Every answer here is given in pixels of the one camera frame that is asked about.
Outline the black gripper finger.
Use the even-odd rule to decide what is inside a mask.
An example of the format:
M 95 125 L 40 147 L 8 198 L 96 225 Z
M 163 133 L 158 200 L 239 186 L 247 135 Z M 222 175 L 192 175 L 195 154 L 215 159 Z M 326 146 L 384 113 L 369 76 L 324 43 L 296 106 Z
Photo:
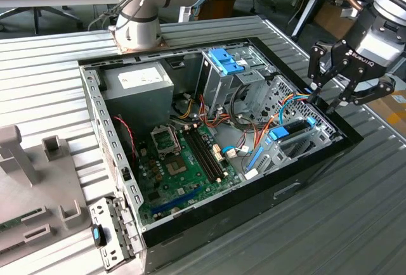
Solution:
M 348 46 L 342 41 L 338 41 L 335 44 L 327 44 L 318 41 L 311 47 L 308 78 L 312 80 L 311 88 L 313 92 L 308 98 L 309 103 L 315 102 L 326 83 L 340 74 L 348 66 L 348 59 L 345 55 L 347 50 Z M 327 53 L 330 53 L 331 56 L 331 66 L 322 73 L 320 69 L 320 59 Z
M 385 76 L 384 71 L 380 71 L 377 74 L 368 68 L 345 68 L 344 72 L 339 74 L 347 78 L 349 82 L 341 94 L 328 106 L 326 114 L 332 113 L 342 103 L 345 105 L 350 103 L 363 105 L 383 98 L 395 90 L 396 81 L 391 77 Z M 368 89 L 355 91 L 359 83 L 371 79 L 378 79 L 378 83 Z

